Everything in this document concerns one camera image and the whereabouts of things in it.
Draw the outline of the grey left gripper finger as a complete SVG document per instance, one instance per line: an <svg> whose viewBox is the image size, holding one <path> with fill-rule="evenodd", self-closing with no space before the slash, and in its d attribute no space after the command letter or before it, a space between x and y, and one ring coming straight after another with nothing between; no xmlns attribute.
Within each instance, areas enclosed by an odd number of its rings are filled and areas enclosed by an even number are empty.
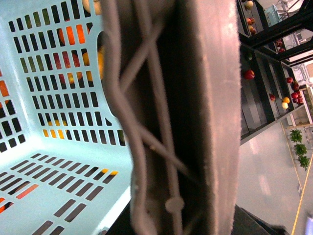
<svg viewBox="0 0 313 235"><path fill-rule="evenodd" d="M229 235L241 142L233 0L103 0L103 90L132 157L111 235Z"/></svg>

